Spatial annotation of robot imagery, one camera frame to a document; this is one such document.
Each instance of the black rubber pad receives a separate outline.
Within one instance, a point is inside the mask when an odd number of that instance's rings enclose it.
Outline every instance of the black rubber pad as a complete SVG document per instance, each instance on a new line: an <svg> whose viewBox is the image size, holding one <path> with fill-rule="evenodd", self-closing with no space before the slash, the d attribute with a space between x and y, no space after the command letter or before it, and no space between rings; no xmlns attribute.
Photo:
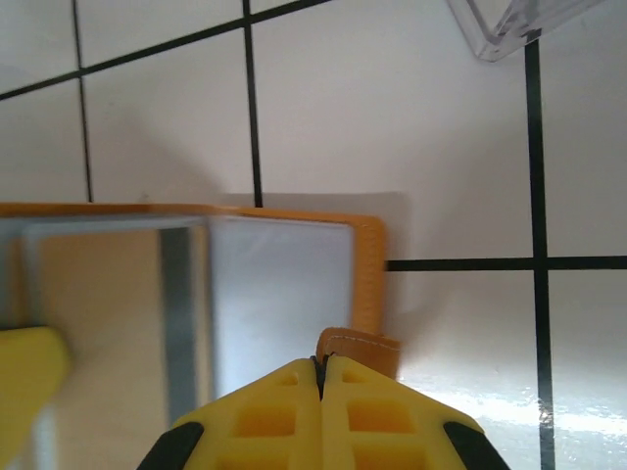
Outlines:
<svg viewBox="0 0 627 470"><path fill-rule="evenodd" d="M161 434L137 470L183 470L205 428L185 423Z"/></svg>
<svg viewBox="0 0 627 470"><path fill-rule="evenodd" d="M467 470L509 470L484 434L453 421L444 430Z"/></svg>

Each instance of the transparent plastic box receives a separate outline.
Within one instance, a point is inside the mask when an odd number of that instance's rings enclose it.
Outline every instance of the transparent plastic box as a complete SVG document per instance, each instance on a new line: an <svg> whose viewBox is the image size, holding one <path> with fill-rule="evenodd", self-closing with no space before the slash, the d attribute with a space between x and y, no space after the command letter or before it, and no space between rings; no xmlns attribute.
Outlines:
<svg viewBox="0 0 627 470"><path fill-rule="evenodd" d="M448 0L474 54L495 62L602 0Z"/></svg>

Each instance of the yellow plastic part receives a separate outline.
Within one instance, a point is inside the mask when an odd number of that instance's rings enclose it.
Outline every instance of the yellow plastic part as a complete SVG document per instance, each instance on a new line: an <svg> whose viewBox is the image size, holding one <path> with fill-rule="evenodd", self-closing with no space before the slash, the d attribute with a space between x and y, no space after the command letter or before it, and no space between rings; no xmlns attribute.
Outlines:
<svg viewBox="0 0 627 470"><path fill-rule="evenodd" d="M179 419L205 431L185 470L319 470L314 363L299 359Z"/></svg>
<svg viewBox="0 0 627 470"><path fill-rule="evenodd" d="M205 428L185 470L465 470L450 421L483 434L469 416L333 355L322 401L314 363L300 359L174 427Z"/></svg>
<svg viewBox="0 0 627 470"><path fill-rule="evenodd" d="M47 327L0 331L0 468L23 448L37 413L70 371L70 356Z"/></svg>
<svg viewBox="0 0 627 470"><path fill-rule="evenodd" d="M465 470L443 425L469 416L347 357L331 356L322 400L323 469Z"/></svg>

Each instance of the orange frame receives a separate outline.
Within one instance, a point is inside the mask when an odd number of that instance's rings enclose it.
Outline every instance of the orange frame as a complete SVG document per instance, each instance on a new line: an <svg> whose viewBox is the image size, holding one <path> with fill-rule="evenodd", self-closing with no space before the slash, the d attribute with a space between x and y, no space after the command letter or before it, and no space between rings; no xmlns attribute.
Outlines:
<svg viewBox="0 0 627 470"><path fill-rule="evenodd" d="M373 335L382 333L385 227L377 217L330 212L280 211L192 204L0 204L0 217L148 212L205 215L222 213L350 225L354 230L355 237L353 308L350 327Z"/></svg>

